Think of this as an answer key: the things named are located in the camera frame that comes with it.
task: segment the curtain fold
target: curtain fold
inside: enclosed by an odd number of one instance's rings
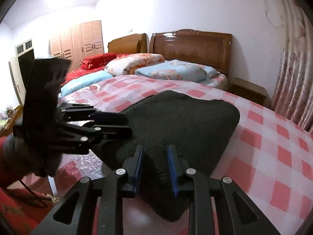
[[[313,27],[296,0],[281,0],[285,32],[271,109],[313,132]]]

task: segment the open white door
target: open white door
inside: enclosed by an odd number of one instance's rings
[[[25,102],[26,90],[23,83],[17,57],[10,58],[9,67],[13,86],[15,88],[15,93],[18,98],[18,102],[20,103],[21,106],[23,106]]]

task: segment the door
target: door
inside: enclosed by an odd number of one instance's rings
[[[25,86],[23,83],[17,57],[10,58],[9,68],[10,68],[13,86],[15,88],[15,93],[18,98],[18,102],[20,103],[20,105],[24,105],[26,90],[25,90]]]
[[[81,32],[83,37],[83,50],[85,55],[84,57],[94,56],[91,22],[82,23]]]
[[[91,29],[92,29],[92,39],[94,43],[94,54],[103,54],[103,39],[102,39],[102,28],[101,28],[101,20],[91,21]]]
[[[72,47],[73,47],[73,64],[70,70],[75,70],[79,68],[81,61],[84,59],[81,24],[72,25],[71,34],[72,34]]]
[[[51,55],[57,58],[62,57],[62,48],[61,48],[61,39],[60,39],[60,31],[53,33],[50,37],[50,50]]]
[[[73,61],[72,56],[72,37],[71,37],[71,28],[60,29],[60,39],[61,39],[61,49],[63,59],[68,59]]]

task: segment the black cloth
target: black cloth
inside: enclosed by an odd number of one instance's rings
[[[239,123],[237,108],[223,100],[199,100],[164,91],[122,111],[133,130],[130,139],[94,148],[104,163],[118,169],[132,157],[136,146],[145,147],[140,197],[168,221],[177,221],[189,201],[174,197],[166,147],[174,144],[191,168],[210,176]]]

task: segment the white wall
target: white wall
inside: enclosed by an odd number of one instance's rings
[[[93,20],[99,20],[94,14],[94,5],[55,11],[15,28],[13,43],[17,46],[28,39],[32,39],[35,58],[47,56],[51,54],[49,37],[54,31]]]
[[[6,24],[0,24],[0,111],[8,106],[16,108],[19,103],[15,94],[8,62],[15,55],[13,31]]]
[[[267,0],[269,18],[281,25],[278,0]],[[99,0],[104,47],[112,39],[132,33],[191,28],[233,35],[230,77],[266,88],[276,86],[282,53],[282,28],[265,16],[264,0]]]

